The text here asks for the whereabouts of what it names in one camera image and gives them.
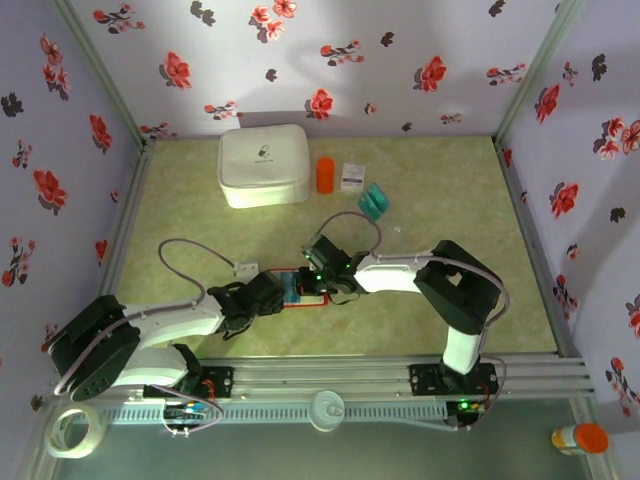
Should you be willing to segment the red card holder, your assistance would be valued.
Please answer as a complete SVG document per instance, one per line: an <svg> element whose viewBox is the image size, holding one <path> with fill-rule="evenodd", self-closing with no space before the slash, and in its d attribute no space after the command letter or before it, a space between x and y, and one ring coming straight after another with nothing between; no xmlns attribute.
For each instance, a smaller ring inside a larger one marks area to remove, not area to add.
<svg viewBox="0 0 640 480"><path fill-rule="evenodd" d="M280 283L280 273L283 271L297 271L297 269L271 269L270 273L272 273L276 278L279 279ZM322 307L326 306L329 303L329 298L326 293L318 293L317 296L301 296L301 303L296 305L286 305L283 302L283 306L285 308L302 308L302 307Z"/></svg>

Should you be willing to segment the teal credit card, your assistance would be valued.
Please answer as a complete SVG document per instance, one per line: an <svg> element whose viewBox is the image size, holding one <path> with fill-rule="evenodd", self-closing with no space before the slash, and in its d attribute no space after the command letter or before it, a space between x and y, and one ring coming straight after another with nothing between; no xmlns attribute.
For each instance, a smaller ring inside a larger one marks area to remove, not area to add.
<svg viewBox="0 0 640 480"><path fill-rule="evenodd" d="M376 200L367 192L363 192L358 199L361 213L369 220L376 222L384 213Z"/></svg>
<svg viewBox="0 0 640 480"><path fill-rule="evenodd" d="M301 303L301 296L298 288L298 272L283 271L280 279L284 289L283 302L286 305L296 305Z"/></svg>

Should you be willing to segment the teal blue packets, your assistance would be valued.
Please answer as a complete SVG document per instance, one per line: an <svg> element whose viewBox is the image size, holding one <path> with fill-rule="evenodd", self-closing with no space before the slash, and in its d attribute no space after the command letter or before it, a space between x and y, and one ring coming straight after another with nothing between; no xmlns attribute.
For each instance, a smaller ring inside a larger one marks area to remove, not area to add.
<svg viewBox="0 0 640 480"><path fill-rule="evenodd" d="M386 212L390 206L390 202L377 182L373 182L366 190L379 204L380 208Z"/></svg>

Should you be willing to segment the orange pill bottle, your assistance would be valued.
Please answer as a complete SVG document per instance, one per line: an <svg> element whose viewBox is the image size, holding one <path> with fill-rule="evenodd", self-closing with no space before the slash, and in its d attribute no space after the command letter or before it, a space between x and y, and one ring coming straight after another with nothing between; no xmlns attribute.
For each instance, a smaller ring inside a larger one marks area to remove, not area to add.
<svg viewBox="0 0 640 480"><path fill-rule="evenodd" d="M331 157L321 157L316 162L316 190L320 194L334 191L335 163Z"/></svg>

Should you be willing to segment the white paper packet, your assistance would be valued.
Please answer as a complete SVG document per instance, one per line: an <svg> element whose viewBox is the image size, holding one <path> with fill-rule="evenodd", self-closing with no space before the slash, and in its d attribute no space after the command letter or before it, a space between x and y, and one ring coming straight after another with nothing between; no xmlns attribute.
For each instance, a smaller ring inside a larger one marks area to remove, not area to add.
<svg viewBox="0 0 640 480"><path fill-rule="evenodd" d="M343 192L360 192L364 188L366 166L345 162L340 176L340 190Z"/></svg>

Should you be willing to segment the white round plastic lid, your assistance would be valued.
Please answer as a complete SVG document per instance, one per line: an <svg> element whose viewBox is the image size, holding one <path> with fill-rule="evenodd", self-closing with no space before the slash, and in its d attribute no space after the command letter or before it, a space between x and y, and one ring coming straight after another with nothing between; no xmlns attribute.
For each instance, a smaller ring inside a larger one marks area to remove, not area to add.
<svg viewBox="0 0 640 480"><path fill-rule="evenodd" d="M309 405L309 420L312 426L322 432L336 430L345 418L343 399L333 391L321 391L314 395Z"/></svg>

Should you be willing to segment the white zip pouch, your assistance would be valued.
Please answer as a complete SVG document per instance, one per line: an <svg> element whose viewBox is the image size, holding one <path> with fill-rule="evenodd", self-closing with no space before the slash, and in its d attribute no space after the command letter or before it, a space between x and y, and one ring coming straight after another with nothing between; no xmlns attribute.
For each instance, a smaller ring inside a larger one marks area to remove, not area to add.
<svg viewBox="0 0 640 480"><path fill-rule="evenodd" d="M303 202L310 178L308 139L298 125L234 129L219 139L218 183L232 208Z"/></svg>

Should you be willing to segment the green circuit board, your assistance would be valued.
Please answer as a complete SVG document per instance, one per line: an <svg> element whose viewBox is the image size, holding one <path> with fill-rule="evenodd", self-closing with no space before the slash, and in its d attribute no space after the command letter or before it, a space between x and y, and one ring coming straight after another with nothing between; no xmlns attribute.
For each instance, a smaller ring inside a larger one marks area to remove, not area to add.
<svg viewBox="0 0 640 480"><path fill-rule="evenodd" d="M166 421L202 420L206 418L211 408L202 402L187 402L170 404L164 408L163 419Z"/></svg>

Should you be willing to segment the black controller with green light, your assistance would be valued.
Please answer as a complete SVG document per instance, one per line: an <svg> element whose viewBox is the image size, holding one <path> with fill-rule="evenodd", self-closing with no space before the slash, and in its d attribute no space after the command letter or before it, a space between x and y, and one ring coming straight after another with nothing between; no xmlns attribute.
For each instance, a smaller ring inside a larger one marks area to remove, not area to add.
<svg viewBox="0 0 640 480"><path fill-rule="evenodd" d="M459 431L470 431L484 416L486 400L447 401L447 424Z"/></svg>

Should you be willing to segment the clear adhesive tape roll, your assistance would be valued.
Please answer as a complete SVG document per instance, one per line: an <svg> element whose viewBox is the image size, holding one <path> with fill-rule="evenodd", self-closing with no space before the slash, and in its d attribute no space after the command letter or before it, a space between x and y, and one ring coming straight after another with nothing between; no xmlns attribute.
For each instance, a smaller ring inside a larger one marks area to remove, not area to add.
<svg viewBox="0 0 640 480"><path fill-rule="evenodd" d="M76 442L67 441L67 432L79 420L86 426L84 435ZM49 455L60 459L81 459L93 453L107 431L105 416L96 409L79 403L71 404L48 422L43 444Z"/></svg>

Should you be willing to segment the amber bottle with orange cap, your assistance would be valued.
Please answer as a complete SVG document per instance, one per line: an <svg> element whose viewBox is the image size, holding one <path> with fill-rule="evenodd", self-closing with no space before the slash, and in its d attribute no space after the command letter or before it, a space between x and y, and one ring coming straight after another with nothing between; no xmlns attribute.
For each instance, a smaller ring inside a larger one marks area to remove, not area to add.
<svg viewBox="0 0 640 480"><path fill-rule="evenodd" d="M609 449L609 436L597 424L582 423L554 429L551 443L565 455L602 454Z"/></svg>

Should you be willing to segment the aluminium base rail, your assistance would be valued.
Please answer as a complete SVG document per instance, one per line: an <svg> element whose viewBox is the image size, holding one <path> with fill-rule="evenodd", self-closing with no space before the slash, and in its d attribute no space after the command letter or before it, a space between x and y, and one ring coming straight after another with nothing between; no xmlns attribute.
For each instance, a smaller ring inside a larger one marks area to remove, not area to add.
<svg viewBox="0 0 640 480"><path fill-rule="evenodd" d="M483 360L496 367L501 400L567 399L595 396L584 361L550 353L503 354ZM398 401L414 398L414 364L436 363L434 355L418 356L288 356L205 359L207 367L234 369L231 399L240 402L307 400L330 390L344 400Z"/></svg>

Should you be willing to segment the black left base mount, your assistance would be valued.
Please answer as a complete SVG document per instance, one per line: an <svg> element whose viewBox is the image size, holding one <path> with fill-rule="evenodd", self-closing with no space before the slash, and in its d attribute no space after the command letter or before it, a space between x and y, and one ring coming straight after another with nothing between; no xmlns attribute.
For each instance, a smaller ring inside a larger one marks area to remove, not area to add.
<svg viewBox="0 0 640 480"><path fill-rule="evenodd" d="M234 369L228 366L205 367L199 387L208 400L228 399L234 386Z"/></svg>

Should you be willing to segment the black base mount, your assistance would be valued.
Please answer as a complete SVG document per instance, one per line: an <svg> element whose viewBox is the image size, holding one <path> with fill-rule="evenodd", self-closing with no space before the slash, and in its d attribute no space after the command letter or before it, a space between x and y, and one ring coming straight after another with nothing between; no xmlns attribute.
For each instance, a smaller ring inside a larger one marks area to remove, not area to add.
<svg viewBox="0 0 640 480"><path fill-rule="evenodd" d="M205 367L199 387L208 400L228 399L234 386L234 369L228 366Z"/></svg>
<svg viewBox="0 0 640 480"><path fill-rule="evenodd" d="M499 387L491 363L476 363L469 373L460 374L443 363L413 364L408 367L413 396L490 396Z"/></svg>

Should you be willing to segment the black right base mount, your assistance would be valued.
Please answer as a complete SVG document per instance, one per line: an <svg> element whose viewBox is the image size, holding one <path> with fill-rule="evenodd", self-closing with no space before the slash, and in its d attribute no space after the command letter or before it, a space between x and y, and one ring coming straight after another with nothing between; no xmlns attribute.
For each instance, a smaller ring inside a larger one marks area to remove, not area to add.
<svg viewBox="0 0 640 480"><path fill-rule="evenodd" d="M490 396L499 387L491 363L476 363L469 373L460 374L443 363L413 364L408 367L413 396Z"/></svg>

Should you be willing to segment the aluminium side rail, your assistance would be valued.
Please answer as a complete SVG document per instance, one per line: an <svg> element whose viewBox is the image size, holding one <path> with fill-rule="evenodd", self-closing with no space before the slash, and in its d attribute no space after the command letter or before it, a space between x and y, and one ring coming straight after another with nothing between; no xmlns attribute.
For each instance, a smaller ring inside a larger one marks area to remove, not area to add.
<svg viewBox="0 0 640 480"><path fill-rule="evenodd" d="M504 158L505 149L497 140L493 140L493 146L519 224L537 289L556 344L557 353L560 357L579 358L580 353L572 340L570 328L564 317L561 304L552 292L552 288L556 285L555 276L552 275L547 262L540 236L529 209L529 203L521 199L521 194L525 192L525 188L522 186L515 163L511 161L510 165L507 165Z"/></svg>
<svg viewBox="0 0 640 480"><path fill-rule="evenodd" d="M105 258L98 269L95 298L118 290L155 147L155 142L147 144L135 159L120 195Z"/></svg>

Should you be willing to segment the aluminium frame post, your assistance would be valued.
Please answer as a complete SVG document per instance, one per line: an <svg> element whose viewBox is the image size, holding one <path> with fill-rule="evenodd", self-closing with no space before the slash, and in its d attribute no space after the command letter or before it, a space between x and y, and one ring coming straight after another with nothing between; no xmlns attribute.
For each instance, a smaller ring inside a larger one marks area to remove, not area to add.
<svg viewBox="0 0 640 480"><path fill-rule="evenodd" d="M561 0L559 2L553 21L537 48L533 60L501 120L498 130L492 136L495 147L501 145L509 134L523 108L527 96L533 90L536 83L542 78L555 51L562 43L563 38L585 2L586 0Z"/></svg>
<svg viewBox="0 0 640 480"><path fill-rule="evenodd" d="M108 97L112 107L115 109L119 119L123 122L130 137L133 139L139 151L146 148L147 141L143 139L134 118L127 107L124 98L120 94L116 83L103 62L101 55L80 17L75 11L70 0L46 0L53 11L59 16L65 25L76 45L84 55L91 72L100 84L102 90Z"/></svg>

